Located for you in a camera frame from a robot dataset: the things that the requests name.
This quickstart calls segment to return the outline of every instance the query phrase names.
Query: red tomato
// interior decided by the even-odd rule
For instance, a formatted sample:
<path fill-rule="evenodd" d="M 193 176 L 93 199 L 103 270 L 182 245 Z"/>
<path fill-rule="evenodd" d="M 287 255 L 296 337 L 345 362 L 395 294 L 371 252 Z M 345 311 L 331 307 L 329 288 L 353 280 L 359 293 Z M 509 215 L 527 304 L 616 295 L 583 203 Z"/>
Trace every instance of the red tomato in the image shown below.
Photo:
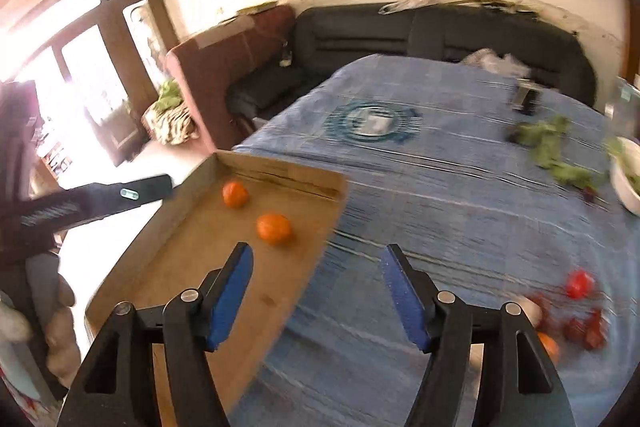
<path fill-rule="evenodd" d="M 566 280 L 566 294 L 571 299 L 584 299 L 593 290 L 593 275 L 585 270 L 575 270 Z"/>

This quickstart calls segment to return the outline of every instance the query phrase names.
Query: table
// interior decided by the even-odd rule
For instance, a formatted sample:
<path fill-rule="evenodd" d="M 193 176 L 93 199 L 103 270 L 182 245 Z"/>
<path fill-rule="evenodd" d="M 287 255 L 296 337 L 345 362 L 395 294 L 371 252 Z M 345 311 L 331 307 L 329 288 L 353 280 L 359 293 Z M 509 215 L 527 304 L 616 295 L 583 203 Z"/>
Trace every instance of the table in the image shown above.
<path fill-rule="evenodd" d="M 609 183 L 596 205 L 556 185 L 527 150 L 504 142 L 524 120 L 513 79 L 459 64 L 373 55 L 334 74 L 236 147 L 341 171 L 350 197 L 282 336 L 231 416 L 236 426 L 402 426 L 427 365 L 382 281 L 384 245 L 469 304 L 500 307 L 542 291 L 558 317 L 602 305 L 606 349 L 564 346 L 558 370 L 577 425 L 596 426 L 640 359 L 640 221 Z M 600 171 L 604 117 L 545 91 L 534 119 L 572 120 L 565 157 Z M 568 272 L 595 274 L 594 298 L 570 301 Z M 474 375 L 468 375 L 472 381 Z M 459 425 L 470 425 L 468 386 Z"/>

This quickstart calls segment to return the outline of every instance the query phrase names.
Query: orange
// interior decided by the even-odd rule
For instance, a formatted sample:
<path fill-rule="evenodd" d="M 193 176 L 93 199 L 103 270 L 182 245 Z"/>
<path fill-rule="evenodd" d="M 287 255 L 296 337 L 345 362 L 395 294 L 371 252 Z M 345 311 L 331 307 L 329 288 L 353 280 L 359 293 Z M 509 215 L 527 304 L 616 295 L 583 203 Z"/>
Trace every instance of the orange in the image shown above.
<path fill-rule="evenodd" d="M 546 333 L 538 332 L 538 338 L 545 347 L 546 353 L 549 355 L 551 362 L 556 365 L 560 359 L 560 347 L 558 347 L 558 343 L 556 343 L 556 341 Z"/>
<path fill-rule="evenodd" d="M 260 239 L 273 246 L 286 243 L 293 235 L 289 219 L 280 214 L 263 214 L 255 228 Z"/>
<path fill-rule="evenodd" d="M 222 200 L 230 208 L 240 208 L 249 200 L 249 193 L 240 182 L 227 182 L 222 187 Z"/>

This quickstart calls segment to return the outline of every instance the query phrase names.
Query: metal screw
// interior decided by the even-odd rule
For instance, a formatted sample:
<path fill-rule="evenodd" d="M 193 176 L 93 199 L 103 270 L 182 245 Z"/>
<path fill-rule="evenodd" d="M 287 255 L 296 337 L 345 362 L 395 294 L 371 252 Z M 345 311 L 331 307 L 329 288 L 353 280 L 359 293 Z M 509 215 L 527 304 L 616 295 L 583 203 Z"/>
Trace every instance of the metal screw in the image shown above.
<path fill-rule="evenodd" d="M 116 315 L 126 315 L 131 311 L 132 308 L 133 304 L 131 304 L 130 302 L 120 302 L 119 304 L 116 304 Z"/>
<path fill-rule="evenodd" d="M 182 302 L 193 302 L 199 296 L 198 290 L 185 290 L 180 294 L 180 299 L 182 299 Z"/>
<path fill-rule="evenodd" d="M 520 315 L 520 313 L 522 312 L 522 308 L 520 308 L 520 306 L 515 302 L 507 302 L 507 305 L 504 307 L 504 309 L 510 315 Z"/>
<path fill-rule="evenodd" d="M 455 302 L 456 300 L 456 296 L 453 295 L 453 293 L 451 292 L 439 292 L 438 293 L 438 301 L 443 302 L 445 304 L 451 304 L 452 302 Z"/>

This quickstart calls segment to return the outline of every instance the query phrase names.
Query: brown armchair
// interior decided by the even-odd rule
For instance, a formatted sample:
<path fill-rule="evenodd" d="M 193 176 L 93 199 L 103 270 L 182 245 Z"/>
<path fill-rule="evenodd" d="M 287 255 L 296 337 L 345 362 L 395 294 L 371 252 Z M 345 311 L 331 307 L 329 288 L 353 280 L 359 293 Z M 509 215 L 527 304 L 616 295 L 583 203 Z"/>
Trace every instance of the brown armchair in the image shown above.
<path fill-rule="evenodd" d="M 281 54 L 294 22 L 291 6 L 276 6 L 198 33 L 167 54 L 207 152 L 229 150 L 243 140 L 246 134 L 226 108 L 226 89 Z"/>

